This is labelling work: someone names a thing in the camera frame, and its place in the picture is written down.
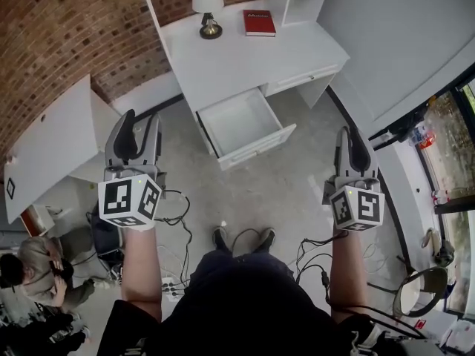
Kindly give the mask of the black box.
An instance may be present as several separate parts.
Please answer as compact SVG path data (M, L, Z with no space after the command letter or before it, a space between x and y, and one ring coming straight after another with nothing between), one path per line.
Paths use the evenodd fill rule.
M122 232L115 225L93 215L91 233L99 259L110 262L122 259Z

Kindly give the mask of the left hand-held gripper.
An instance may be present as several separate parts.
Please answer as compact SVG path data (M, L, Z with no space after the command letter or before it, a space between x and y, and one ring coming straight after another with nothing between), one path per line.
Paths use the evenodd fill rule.
M104 181L98 185L99 217L118 228L151 229L162 196L157 181L160 169L162 128L158 113L140 122L137 143L134 136L135 111L124 113L105 145ZM138 152L139 163L125 164Z

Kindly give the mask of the white side table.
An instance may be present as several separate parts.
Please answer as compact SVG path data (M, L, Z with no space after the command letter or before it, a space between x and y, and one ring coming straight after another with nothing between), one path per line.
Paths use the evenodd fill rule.
M7 152L4 191L12 223L65 177L103 180L105 144L119 114L84 76L25 130Z

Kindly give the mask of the white window bench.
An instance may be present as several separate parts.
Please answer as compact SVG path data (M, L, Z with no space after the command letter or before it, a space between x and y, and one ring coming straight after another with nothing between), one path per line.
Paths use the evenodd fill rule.
M395 143L376 152L386 203L383 225L363 236L368 282L386 291L370 290L370 302L392 311L396 290L407 276L406 265L417 271L435 266L434 246L440 225L433 212L432 189L416 149Z

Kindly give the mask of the person's shoe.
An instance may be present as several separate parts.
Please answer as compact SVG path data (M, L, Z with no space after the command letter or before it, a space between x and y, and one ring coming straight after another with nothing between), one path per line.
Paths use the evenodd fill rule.
M218 226L213 230L212 242L216 250L229 252L226 244L226 231L223 227Z
M274 228L266 228L260 236L260 243L254 250L255 253L269 253L271 247L273 247L276 239L276 233Z

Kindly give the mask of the red book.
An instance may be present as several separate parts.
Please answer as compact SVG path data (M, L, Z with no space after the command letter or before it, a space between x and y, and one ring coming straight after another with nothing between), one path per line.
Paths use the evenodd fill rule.
M269 10L244 10L246 36L275 37L276 29Z

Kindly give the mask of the person's black clothing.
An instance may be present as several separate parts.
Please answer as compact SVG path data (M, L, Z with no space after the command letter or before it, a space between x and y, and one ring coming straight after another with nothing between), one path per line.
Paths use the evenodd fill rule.
M335 322L286 273L247 260L189 285L159 322L115 302L97 356L387 356L364 315Z

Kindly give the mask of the white power strip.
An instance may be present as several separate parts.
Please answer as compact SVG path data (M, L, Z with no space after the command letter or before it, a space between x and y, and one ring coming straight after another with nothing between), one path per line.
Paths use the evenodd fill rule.
M173 277L162 279L162 293L169 302L178 302L185 294L185 286Z

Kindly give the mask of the black bag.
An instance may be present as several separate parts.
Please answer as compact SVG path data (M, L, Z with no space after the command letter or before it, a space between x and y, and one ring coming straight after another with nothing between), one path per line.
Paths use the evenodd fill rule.
M89 339L87 327L72 332L75 317L72 314L61 313L49 317L46 321L37 321L24 328L21 344L28 356L68 356L77 351ZM61 340L54 343L50 340L57 332L71 330Z

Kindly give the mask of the white desk drawer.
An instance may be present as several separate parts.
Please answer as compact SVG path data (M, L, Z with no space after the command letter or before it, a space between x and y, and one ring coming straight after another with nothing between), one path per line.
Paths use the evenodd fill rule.
M281 124L257 88L199 110L197 121L223 171L285 143L296 129Z

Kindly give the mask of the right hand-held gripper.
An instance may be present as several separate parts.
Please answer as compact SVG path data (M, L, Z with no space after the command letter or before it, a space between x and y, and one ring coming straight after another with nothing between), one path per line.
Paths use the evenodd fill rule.
M348 180L351 166L361 177L369 179ZM336 229L366 231L382 225L385 195L376 179L378 168L368 138L358 128L342 127L335 146L337 177L324 183L323 197L323 204L331 208Z

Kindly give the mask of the person's right forearm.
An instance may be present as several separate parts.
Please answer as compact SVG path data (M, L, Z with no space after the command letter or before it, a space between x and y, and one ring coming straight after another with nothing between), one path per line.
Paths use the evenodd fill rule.
M334 305L365 313L358 306L367 305L367 279L359 233L334 228L333 235L336 239L332 242L330 271L331 316L335 322L340 323L350 314L336 311Z

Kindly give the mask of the person's left shoe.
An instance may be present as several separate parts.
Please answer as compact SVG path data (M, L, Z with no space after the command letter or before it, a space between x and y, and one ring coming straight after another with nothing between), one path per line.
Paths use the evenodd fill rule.
M218 226L213 230L212 242L216 250L229 252L226 244L226 231L223 227Z

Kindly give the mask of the black window frame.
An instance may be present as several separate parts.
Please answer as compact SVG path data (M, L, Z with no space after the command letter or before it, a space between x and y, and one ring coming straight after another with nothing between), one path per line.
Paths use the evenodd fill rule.
M410 142L422 123L435 142L421 150ZM444 310L475 315L475 64L425 102L370 136L376 151L397 142L416 149L432 191L448 190L451 200L434 205L440 240L435 264L448 270Z

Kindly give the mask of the person's left forearm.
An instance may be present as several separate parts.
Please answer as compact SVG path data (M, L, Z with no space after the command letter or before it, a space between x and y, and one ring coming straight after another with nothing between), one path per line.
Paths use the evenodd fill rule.
M128 229L122 270L122 298L162 321L162 277L155 228Z

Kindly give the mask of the white desk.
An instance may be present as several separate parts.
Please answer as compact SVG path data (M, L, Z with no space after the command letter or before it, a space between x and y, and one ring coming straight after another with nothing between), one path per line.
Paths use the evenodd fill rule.
M212 154L211 145L197 121L199 110L254 88L260 90L259 87L268 82L307 71L331 65L338 65L341 70L350 58L316 22L277 26L275 37L246 36L245 9L266 8L262 0L224 7L216 15L223 35L214 40L200 37L199 15L159 30L172 70Z

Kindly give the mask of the person's right shoe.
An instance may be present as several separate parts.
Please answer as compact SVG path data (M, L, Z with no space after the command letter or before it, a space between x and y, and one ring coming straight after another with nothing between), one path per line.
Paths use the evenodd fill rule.
M260 243L254 250L255 253L269 253L271 247L273 247L276 239L276 233L274 228L266 228L260 236Z

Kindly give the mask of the black round frame chair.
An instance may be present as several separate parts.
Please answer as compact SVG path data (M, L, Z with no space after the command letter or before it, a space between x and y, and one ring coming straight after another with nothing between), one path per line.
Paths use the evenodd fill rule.
M448 284L445 268L432 267L424 271L414 271L399 286L393 302L393 314L396 317L417 318L426 315L435 308L444 297ZM431 299L421 308L416 304L422 293L431 295Z

